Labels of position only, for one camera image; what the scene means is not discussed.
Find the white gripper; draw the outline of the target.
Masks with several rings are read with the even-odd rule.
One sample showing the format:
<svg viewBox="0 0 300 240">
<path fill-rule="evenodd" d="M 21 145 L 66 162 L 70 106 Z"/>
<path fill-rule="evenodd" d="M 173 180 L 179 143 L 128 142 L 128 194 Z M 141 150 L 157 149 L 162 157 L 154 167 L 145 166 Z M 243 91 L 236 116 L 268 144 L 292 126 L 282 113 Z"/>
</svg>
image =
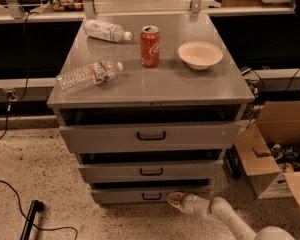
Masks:
<svg viewBox="0 0 300 240">
<path fill-rule="evenodd" d="M 182 213 L 196 215 L 202 218 L 208 218 L 211 215 L 211 201 L 197 195 L 185 195 L 183 192 L 173 192 L 167 195 L 166 200 L 171 206 Z"/>
</svg>

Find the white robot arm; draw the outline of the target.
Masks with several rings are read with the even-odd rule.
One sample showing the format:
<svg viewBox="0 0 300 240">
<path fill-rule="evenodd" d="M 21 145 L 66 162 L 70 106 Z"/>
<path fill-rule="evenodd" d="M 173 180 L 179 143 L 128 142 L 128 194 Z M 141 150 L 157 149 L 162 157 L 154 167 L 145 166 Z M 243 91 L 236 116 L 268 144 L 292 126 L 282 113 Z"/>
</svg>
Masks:
<svg viewBox="0 0 300 240">
<path fill-rule="evenodd" d="M 267 226 L 255 232 L 224 198 L 208 200 L 191 193 L 173 192 L 167 202 L 182 213 L 196 215 L 213 227 L 228 228 L 236 240 L 296 240 L 287 231 Z"/>
</svg>

